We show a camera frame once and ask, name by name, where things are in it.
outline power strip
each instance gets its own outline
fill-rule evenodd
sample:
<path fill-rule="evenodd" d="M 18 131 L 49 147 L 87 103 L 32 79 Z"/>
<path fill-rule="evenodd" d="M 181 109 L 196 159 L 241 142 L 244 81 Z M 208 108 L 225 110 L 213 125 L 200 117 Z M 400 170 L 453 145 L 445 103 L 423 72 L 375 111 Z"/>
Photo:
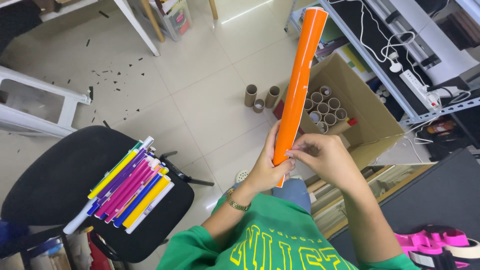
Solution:
<path fill-rule="evenodd" d="M 428 93 L 426 87 L 421 84 L 410 70 L 405 70 L 400 74 L 400 78 L 402 78 L 403 82 L 410 88 L 410 90 L 412 90 L 429 111 L 436 111 L 441 108 L 440 104 L 438 104 L 437 97 Z"/>

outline green t-shirt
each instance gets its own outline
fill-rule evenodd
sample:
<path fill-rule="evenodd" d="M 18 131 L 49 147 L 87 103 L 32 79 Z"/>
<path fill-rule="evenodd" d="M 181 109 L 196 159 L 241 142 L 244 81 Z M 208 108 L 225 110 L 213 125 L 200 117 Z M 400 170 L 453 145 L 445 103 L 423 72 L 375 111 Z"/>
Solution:
<path fill-rule="evenodd" d="M 218 207 L 225 197 L 218 200 Z M 174 235 L 157 270 L 355 270 L 318 231 L 312 216 L 294 203 L 258 194 L 220 250 L 204 227 Z M 404 254 L 360 269 L 419 270 Z"/>

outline person's left hand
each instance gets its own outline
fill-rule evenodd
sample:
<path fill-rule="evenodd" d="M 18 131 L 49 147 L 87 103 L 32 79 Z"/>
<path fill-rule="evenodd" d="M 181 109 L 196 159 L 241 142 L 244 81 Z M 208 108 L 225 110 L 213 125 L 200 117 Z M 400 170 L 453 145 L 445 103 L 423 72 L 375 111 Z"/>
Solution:
<path fill-rule="evenodd" d="M 254 192 L 262 192 L 275 187 L 283 175 L 284 181 L 290 178 L 290 171 L 295 168 L 295 159 L 288 159 L 278 166 L 273 165 L 273 154 L 275 151 L 275 138 L 280 128 L 280 120 L 278 120 L 268 133 L 265 146 L 255 163 L 252 171 L 245 178 L 245 185 L 249 186 Z"/>

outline person's right hand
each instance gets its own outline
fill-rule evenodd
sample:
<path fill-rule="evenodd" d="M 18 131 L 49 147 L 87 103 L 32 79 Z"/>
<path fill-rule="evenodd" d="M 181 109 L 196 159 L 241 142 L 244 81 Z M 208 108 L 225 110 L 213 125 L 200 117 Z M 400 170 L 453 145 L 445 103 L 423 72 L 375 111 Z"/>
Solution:
<path fill-rule="evenodd" d="M 364 179 L 336 135 L 304 134 L 285 155 L 307 164 L 322 180 L 342 191 L 352 188 L 358 179 Z"/>

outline gold wristwatch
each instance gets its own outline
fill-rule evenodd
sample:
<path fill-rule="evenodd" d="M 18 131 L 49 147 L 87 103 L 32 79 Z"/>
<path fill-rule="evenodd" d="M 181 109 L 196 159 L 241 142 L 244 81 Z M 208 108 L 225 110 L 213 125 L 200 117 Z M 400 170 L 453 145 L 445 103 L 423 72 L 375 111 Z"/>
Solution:
<path fill-rule="evenodd" d="M 250 206 L 252 204 L 249 204 L 248 206 L 243 206 L 243 205 L 240 205 L 236 202 L 234 202 L 232 200 L 232 192 L 234 191 L 235 189 L 231 188 L 227 191 L 227 202 L 228 204 L 230 204 L 230 206 L 232 206 L 233 208 L 235 208 L 236 210 L 241 210 L 241 211 L 244 211 L 246 212 L 248 210 L 248 208 L 250 208 Z"/>

